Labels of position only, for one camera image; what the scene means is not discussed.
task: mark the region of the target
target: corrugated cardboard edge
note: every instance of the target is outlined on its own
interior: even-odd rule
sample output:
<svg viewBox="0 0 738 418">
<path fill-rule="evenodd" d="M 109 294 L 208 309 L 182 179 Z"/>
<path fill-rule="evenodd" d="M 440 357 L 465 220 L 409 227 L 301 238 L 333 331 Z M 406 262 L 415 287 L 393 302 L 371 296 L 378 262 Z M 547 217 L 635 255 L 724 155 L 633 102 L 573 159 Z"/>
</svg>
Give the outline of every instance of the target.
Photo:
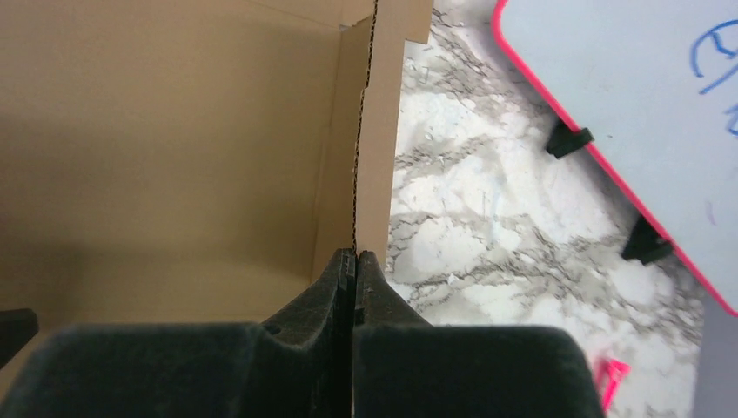
<svg viewBox="0 0 738 418">
<path fill-rule="evenodd" d="M 426 44 L 431 30 L 431 13 L 433 0 L 395 0 L 395 3 L 406 4 L 405 39 L 408 41 Z M 341 24 L 353 26 L 373 13 L 373 0 L 344 0 L 341 12 Z"/>
<path fill-rule="evenodd" d="M 369 84 L 357 143 L 354 242 L 384 263 L 392 199 L 395 143 L 406 37 L 404 2 L 375 2 Z"/>
<path fill-rule="evenodd" d="M 338 248 L 355 247 L 356 152 L 361 103 L 369 74 L 373 13 L 341 32 L 331 131 L 324 144 L 316 196 L 317 231 L 312 279 Z"/>
</svg>

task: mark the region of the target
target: black plastic clip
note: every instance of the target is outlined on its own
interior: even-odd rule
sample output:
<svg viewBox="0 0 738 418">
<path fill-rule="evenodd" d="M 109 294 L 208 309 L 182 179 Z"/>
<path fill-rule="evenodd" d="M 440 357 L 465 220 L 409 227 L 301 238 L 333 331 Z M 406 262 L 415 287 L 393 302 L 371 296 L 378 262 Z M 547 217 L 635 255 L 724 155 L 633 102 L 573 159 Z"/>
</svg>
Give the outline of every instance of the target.
<svg viewBox="0 0 738 418">
<path fill-rule="evenodd" d="M 592 133 L 587 128 L 573 132 L 562 120 L 559 120 L 559 123 L 551 131 L 551 136 L 548 137 L 546 152 L 556 158 L 561 158 L 582 149 L 584 145 L 593 140 Z"/>
<path fill-rule="evenodd" d="M 666 257 L 672 251 L 671 243 L 661 237 L 646 218 L 640 216 L 635 222 L 621 256 L 625 260 L 636 259 L 645 266 Z"/>
</svg>

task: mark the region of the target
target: marble surface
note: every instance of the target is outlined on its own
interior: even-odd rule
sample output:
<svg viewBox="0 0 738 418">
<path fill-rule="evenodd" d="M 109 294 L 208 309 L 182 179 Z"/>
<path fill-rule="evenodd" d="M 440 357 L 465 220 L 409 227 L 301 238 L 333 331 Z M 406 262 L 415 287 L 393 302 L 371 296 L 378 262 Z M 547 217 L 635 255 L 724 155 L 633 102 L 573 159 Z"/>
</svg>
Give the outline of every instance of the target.
<svg viewBox="0 0 738 418">
<path fill-rule="evenodd" d="M 494 1 L 437 0 L 408 44 L 387 278 L 427 320 L 566 329 L 633 368 L 608 416 L 689 417 L 703 290 L 678 260 L 619 257 L 637 212 L 494 43 Z"/>
</svg>

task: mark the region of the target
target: cardboard box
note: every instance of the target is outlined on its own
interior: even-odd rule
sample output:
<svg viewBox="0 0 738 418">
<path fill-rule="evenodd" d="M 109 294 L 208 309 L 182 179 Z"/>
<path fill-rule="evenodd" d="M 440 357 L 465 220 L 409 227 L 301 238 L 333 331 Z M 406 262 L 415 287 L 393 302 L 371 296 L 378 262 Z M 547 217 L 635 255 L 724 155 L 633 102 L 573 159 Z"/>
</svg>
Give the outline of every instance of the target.
<svg viewBox="0 0 738 418">
<path fill-rule="evenodd" d="M 335 249 L 383 258 L 405 7 L 3 2 L 0 310 L 42 331 L 0 394 L 59 327 L 263 320 Z"/>
</svg>

